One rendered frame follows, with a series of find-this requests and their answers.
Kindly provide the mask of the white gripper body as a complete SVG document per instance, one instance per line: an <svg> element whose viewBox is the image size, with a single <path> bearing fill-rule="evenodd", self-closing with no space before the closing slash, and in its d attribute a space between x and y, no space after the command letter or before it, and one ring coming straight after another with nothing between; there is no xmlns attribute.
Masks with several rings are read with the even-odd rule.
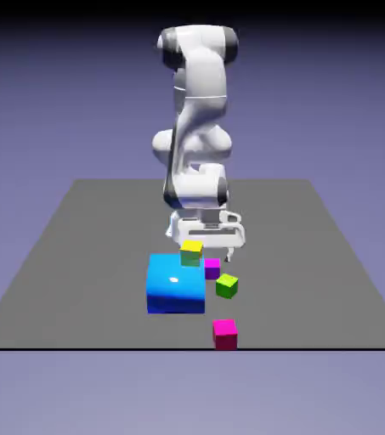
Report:
<svg viewBox="0 0 385 435"><path fill-rule="evenodd" d="M172 217L165 235L180 246L194 240L206 248L240 248L246 242L240 223L203 223L197 218Z"/></svg>

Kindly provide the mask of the small purple cube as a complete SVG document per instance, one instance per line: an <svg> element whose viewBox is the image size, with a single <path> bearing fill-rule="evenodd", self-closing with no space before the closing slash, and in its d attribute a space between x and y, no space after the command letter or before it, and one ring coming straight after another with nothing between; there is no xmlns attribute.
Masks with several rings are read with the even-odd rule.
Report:
<svg viewBox="0 0 385 435"><path fill-rule="evenodd" d="M204 259L205 278L207 280L217 280L221 274L221 262L219 258Z"/></svg>

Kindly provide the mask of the small yellow cube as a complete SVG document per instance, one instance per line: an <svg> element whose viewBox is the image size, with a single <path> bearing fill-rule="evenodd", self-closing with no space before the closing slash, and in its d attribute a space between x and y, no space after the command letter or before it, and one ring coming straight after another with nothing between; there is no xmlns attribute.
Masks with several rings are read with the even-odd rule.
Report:
<svg viewBox="0 0 385 435"><path fill-rule="evenodd" d="M184 267L199 267L203 244L199 240L185 240L180 246L180 262Z"/></svg>

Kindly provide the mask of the small green cube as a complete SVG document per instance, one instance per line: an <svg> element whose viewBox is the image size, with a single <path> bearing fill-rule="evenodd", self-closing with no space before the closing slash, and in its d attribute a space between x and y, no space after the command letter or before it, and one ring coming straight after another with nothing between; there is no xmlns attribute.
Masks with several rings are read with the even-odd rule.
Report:
<svg viewBox="0 0 385 435"><path fill-rule="evenodd" d="M230 274L221 274L215 281L216 295L231 299L238 291L239 279Z"/></svg>

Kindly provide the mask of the small pink cube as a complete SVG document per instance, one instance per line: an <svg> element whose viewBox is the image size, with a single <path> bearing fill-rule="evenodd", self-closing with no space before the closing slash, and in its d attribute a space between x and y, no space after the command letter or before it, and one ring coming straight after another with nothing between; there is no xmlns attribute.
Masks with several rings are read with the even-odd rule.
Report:
<svg viewBox="0 0 385 435"><path fill-rule="evenodd" d="M217 350L237 349L238 330L233 319L215 319L212 322L212 339Z"/></svg>

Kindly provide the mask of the large blue box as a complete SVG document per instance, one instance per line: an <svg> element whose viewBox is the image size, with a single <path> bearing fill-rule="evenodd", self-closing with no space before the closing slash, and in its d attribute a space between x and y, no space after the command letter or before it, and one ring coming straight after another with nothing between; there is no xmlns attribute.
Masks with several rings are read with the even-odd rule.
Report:
<svg viewBox="0 0 385 435"><path fill-rule="evenodd" d="M146 277L149 314L203 314L206 279L203 262L184 266L178 253L150 255Z"/></svg>

